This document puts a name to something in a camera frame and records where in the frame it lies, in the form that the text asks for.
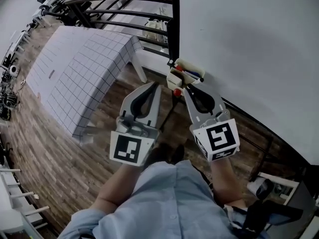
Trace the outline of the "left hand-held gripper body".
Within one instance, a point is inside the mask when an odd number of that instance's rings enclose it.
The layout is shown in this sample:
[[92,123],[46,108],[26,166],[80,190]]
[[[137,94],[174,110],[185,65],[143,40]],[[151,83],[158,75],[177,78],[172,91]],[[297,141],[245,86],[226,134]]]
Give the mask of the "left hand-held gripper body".
[[157,141],[159,130],[134,120],[134,116],[126,111],[117,117],[116,125],[116,130],[111,132],[110,159],[143,166]]

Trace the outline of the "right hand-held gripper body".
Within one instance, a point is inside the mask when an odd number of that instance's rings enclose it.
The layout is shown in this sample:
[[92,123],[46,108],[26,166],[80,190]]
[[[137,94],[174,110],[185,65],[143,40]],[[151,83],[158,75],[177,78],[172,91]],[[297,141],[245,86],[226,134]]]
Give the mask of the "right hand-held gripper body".
[[218,115],[212,115],[212,118],[204,123],[192,123],[190,131],[207,161],[231,156],[239,150],[240,141],[236,122],[230,118],[227,109]]

